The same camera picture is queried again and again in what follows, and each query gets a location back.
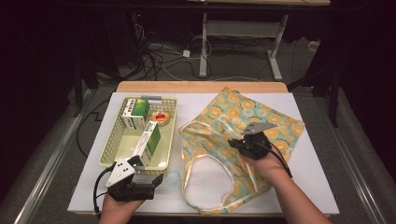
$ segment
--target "yellow basket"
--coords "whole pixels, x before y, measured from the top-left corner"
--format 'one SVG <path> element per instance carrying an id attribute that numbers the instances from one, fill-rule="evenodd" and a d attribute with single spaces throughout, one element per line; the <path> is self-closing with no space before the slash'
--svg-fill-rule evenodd
<path id="1" fill-rule="evenodd" d="M 109 167 L 119 158 L 129 159 L 132 156 L 133 148 L 136 146 L 143 133 L 143 130 L 132 130 L 125 128 L 121 115 L 123 108 L 129 99 L 145 99 L 149 103 L 148 119 L 153 112 L 162 109 L 169 113 L 169 123 L 160 126 L 161 139 L 156 147 L 155 153 L 148 166 L 136 166 L 136 171 L 145 175 L 159 175 L 166 173 L 169 157 L 172 148 L 172 139 L 177 117 L 177 98 L 165 98 L 161 96 L 127 96 L 120 107 L 117 119 L 106 145 L 102 150 L 99 165 Z"/>

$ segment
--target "box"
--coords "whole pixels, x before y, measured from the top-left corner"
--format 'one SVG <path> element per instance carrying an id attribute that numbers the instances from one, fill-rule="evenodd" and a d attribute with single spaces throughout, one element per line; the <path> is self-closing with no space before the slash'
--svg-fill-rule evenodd
<path id="1" fill-rule="evenodd" d="M 122 121 L 127 129 L 136 129 L 132 121 L 132 113 L 134 111 L 134 103 L 136 99 L 129 99 L 122 112 Z"/>
<path id="2" fill-rule="evenodd" d="M 139 156 L 140 163 L 137 165 L 149 166 L 160 138 L 161 134 L 158 122 L 149 121 L 145 131 L 143 131 L 143 134 L 139 139 L 139 142 L 137 142 L 132 155 Z"/>
<path id="3" fill-rule="evenodd" d="M 148 100 L 129 99 L 122 113 L 122 120 L 128 129 L 144 130 L 148 113 Z"/>

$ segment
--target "white paper sheet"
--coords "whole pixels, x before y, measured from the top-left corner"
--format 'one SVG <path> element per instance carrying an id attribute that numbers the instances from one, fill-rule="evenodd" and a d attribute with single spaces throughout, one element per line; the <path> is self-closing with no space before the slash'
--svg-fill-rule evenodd
<path id="1" fill-rule="evenodd" d="M 297 104 L 291 93 L 242 93 L 246 97 L 268 105 L 275 110 L 295 119 L 302 119 Z M 176 97 L 177 122 L 174 139 L 172 142 L 172 152 L 170 164 L 168 166 L 169 175 L 156 188 L 154 200 L 145 201 L 137 210 L 142 214 L 167 214 L 167 215 L 190 215 L 198 214 L 187 203 L 182 194 L 181 169 L 183 161 L 181 159 L 181 144 L 178 128 L 186 122 L 194 119 L 209 103 L 216 97 L 216 93 L 138 93 L 138 92 L 115 92 L 113 93 L 107 112 L 102 121 L 102 125 L 96 135 L 91 153 L 86 161 L 81 173 L 78 185 L 73 194 L 68 211 L 77 213 L 93 213 L 92 191 L 97 176 L 104 170 L 99 166 L 98 160 L 107 137 L 111 132 L 120 104 L 124 97 L 130 95 L 156 95 Z M 339 214 L 335 199 L 323 169 L 318 161 L 318 156 L 312 146 L 306 130 L 301 134 L 295 149 L 293 150 L 289 166 L 296 184 L 305 192 L 312 202 L 324 214 Z M 105 175 L 99 185 L 98 194 L 106 191 Z M 98 204 L 102 205 L 103 197 L 98 199 Z M 257 216 L 268 214 L 281 214 L 279 203 L 273 189 L 264 193 L 260 197 L 249 201 L 233 211 L 240 216 Z"/>

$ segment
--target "dark background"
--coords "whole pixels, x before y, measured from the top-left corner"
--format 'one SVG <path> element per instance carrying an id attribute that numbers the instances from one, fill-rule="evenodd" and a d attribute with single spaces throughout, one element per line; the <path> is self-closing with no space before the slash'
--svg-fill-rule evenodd
<path id="1" fill-rule="evenodd" d="M 314 76 L 322 67 L 331 69 L 305 84 L 318 87 L 317 96 L 323 96 L 332 85 L 334 71 L 339 71 L 341 87 L 355 115 L 395 179 L 394 11 L 386 0 L 332 1 L 332 4 L 361 6 L 362 11 L 359 15 L 338 15 L 332 19 L 310 14 L 290 16 L 284 39 L 293 41 L 304 36 L 323 40 L 307 76 Z M 165 12 L 144 12 L 141 15 L 145 29 L 179 42 L 188 43 L 191 35 L 199 34 L 201 29 L 199 14 L 180 12 L 170 16 Z M 82 78 L 94 87 L 95 69 L 84 67 L 86 59 L 115 74 L 119 65 L 133 60 L 134 55 L 125 52 L 134 46 L 133 36 L 123 37 L 130 39 L 127 48 L 118 46 L 114 39 L 118 29 L 129 27 L 127 16 L 125 12 L 63 10 L 49 0 L 0 4 L 0 162 L 3 171 L 9 170 L 2 173 L 0 200 L 69 106 L 67 94 L 74 85 L 76 67 L 84 68 Z M 276 16 L 233 15 L 236 16 L 244 20 L 276 19 Z"/>

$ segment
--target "desk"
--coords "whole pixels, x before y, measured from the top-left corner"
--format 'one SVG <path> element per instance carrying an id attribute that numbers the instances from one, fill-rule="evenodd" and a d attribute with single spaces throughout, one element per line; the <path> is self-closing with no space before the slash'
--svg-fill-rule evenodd
<path id="1" fill-rule="evenodd" d="M 229 3 L 229 4 L 259 4 L 259 5 L 284 5 L 284 6 L 328 6 L 330 0 L 207 0 L 209 3 Z M 286 28 L 286 22 L 289 15 L 283 15 L 281 22 L 257 22 L 257 21 L 213 21 L 207 18 L 207 13 L 203 17 L 202 29 L 202 50 L 200 61 L 200 77 L 206 77 L 207 65 L 207 47 L 206 42 L 208 35 L 232 35 L 232 36 L 253 36 L 253 37 L 274 37 L 274 47 L 267 51 L 268 62 L 271 65 L 273 75 L 276 81 L 282 80 L 279 66 L 276 62 L 276 53 L 282 40 L 283 32 Z"/>
<path id="2" fill-rule="evenodd" d="M 106 137 L 111 131 L 112 123 L 120 108 L 120 102 L 127 95 L 161 95 L 174 96 L 178 99 L 178 128 L 192 120 L 225 86 L 240 91 L 247 97 L 257 100 L 272 108 L 301 119 L 300 112 L 291 93 L 283 83 L 265 82 L 121 82 L 117 92 L 113 93 L 102 125 L 93 143 L 91 153 L 85 163 L 78 185 L 73 194 L 68 211 L 78 214 L 93 214 L 92 190 L 96 177 L 104 170 L 98 160 Z M 169 174 L 156 189 L 154 200 L 146 201 L 136 213 L 146 216 L 199 216 L 187 205 L 181 190 L 180 171 L 182 168 L 180 135 L 174 134 L 172 152 L 168 165 Z M 308 197 L 325 214 L 338 214 L 338 208 L 332 196 L 327 179 L 323 173 L 318 157 L 310 142 L 308 133 L 303 131 L 290 157 L 290 169 L 295 182 Z M 102 178 L 98 194 L 106 191 L 108 175 Z M 222 216 L 279 216 L 281 209 L 273 189 L 260 197 L 237 208 L 230 214 Z"/>

